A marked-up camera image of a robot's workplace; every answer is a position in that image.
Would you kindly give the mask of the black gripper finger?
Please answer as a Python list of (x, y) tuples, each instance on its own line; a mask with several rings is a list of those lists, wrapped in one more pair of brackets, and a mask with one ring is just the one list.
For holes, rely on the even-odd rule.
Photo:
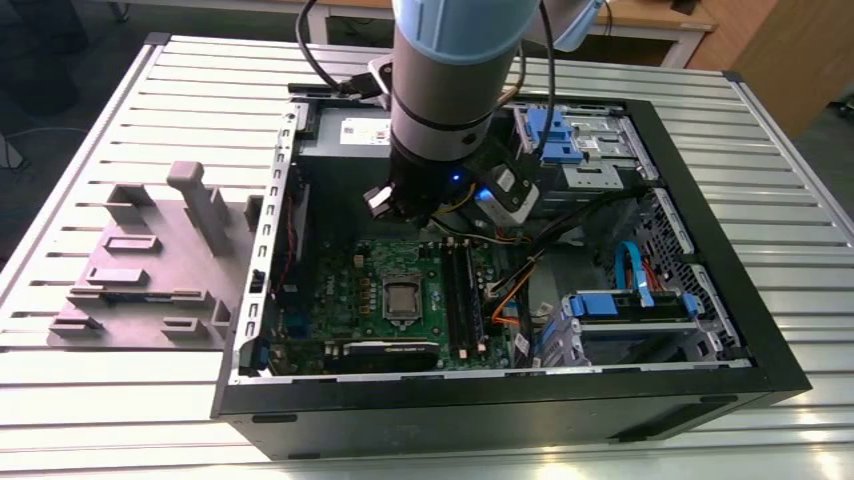
[(392, 194), (392, 184), (374, 187), (362, 194), (362, 200), (373, 219), (392, 219), (396, 217), (397, 212)]

